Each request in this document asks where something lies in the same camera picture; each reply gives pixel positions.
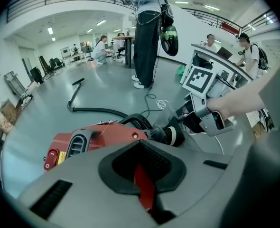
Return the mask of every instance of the black hose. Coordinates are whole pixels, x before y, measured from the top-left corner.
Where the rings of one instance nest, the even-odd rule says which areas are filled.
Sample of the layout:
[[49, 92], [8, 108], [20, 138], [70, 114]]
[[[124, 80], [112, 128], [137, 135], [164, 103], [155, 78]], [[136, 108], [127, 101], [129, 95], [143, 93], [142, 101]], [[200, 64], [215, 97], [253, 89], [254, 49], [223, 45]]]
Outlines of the black hose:
[[[71, 112], [104, 112], [104, 113], [110, 113], [110, 114], [114, 114], [120, 117], [123, 117], [124, 119], [128, 117], [127, 114], [124, 114], [122, 112], [119, 111], [115, 111], [112, 109], [106, 109], [106, 108], [89, 108], [89, 107], [71, 107], [71, 102], [69, 101], [67, 103], [67, 108], [71, 111]], [[131, 121], [131, 123], [139, 130], [142, 130], [141, 125], [137, 122], [137, 121]]]
[[131, 121], [137, 121], [138, 123], [140, 123], [142, 129], [147, 129], [147, 130], [152, 130], [153, 127], [150, 125], [149, 121], [142, 116], [141, 114], [132, 114], [129, 115], [127, 117], [125, 117], [124, 119], [122, 119], [121, 121], [119, 121], [119, 123], [121, 124], [126, 124], [129, 123]]

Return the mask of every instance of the helmet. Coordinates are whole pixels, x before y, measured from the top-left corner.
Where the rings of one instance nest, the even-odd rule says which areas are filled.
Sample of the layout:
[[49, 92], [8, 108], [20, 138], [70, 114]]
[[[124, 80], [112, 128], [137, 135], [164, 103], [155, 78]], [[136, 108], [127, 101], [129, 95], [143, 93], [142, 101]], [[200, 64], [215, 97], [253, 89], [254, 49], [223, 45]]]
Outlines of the helmet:
[[163, 28], [160, 34], [163, 50], [170, 56], [176, 56], [178, 53], [178, 34], [173, 25]]

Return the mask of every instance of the vacuum hose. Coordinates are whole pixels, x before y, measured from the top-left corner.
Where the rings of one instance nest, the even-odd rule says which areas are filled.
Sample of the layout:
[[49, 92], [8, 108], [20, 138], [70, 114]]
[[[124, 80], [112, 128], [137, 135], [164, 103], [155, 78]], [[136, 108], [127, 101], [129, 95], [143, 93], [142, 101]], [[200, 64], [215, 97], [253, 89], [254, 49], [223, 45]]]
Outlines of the vacuum hose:
[[149, 121], [144, 116], [142, 116], [141, 114], [129, 115], [129, 116], [125, 117], [124, 119], [122, 119], [121, 121], [119, 121], [119, 123], [126, 124], [126, 123], [129, 123], [131, 121], [137, 121], [138, 123], [140, 123], [141, 128], [143, 130], [144, 129], [147, 129], [147, 130], [152, 130], [153, 129], [153, 127], [150, 125]]
[[[71, 111], [71, 112], [105, 112], [105, 113], [111, 113], [111, 114], [114, 114], [114, 115], [117, 115], [117, 116], [120, 116], [120, 117], [123, 117], [125, 120], [126, 118], [128, 118], [129, 116], [127, 114], [124, 114], [122, 112], [119, 112], [119, 111], [115, 111], [115, 110], [112, 110], [112, 109], [106, 109], [106, 108], [89, 108], [89, 107], [82, 107], [82, 108], [77, 108], [77, 107], [72, 107], [72, 103], [74, 101], [74, 98], [75, 96], [77, 95], [78, 93], [78, 90], [79, 88], [81, 87], [81, 82], [84, 81], [84, 78], [76, 81], [73, 83], [73, 86], [78, 84], [72, 97], [70, 98], [70, 100], [68, 101], [67, 103], [67, 108]], [[143, 128], [142, 127], [142, 123], [144, 122], [143, 119], [140, 120], [140, 117], [137, 118], [137, 119], [130, 119], [128, 120], [126, 123], [129, 123], [131, 122], [137, 129], [139, 130], [142, 130], [142, 129], [146, 129], [146, 128]]]

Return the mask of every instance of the laptop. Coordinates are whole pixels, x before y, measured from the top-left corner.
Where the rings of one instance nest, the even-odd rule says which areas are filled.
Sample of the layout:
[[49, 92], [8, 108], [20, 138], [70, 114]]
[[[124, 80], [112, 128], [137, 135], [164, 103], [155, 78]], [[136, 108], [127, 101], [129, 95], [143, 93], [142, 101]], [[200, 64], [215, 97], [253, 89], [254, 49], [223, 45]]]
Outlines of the laptop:
[[225, 59], [229, 59], [232, 56], [232, 53], [230, 53], [227, 49], [224, 47], [221, 47], [219, 51], [217, 51], [217, 54], [224, 57]]

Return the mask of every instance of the white sneaker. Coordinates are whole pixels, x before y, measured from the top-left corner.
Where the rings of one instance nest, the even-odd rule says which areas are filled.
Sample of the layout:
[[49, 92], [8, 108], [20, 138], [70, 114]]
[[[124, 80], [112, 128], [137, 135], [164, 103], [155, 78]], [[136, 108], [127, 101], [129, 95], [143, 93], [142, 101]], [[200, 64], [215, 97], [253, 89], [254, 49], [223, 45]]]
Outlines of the white sneaker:
[[137, 78], [137, 76], [136, 76], [136, 75], [133, 75], [133, 76], [131, 77], [131, 79], [132, 79], [133, 81], [137, 81], [137, 82], [139, 82], [139, 79]]
[[134, 83], [135, 88], [137, 89], [144, 89], [144, 85], [142, 85], [140, 82]]

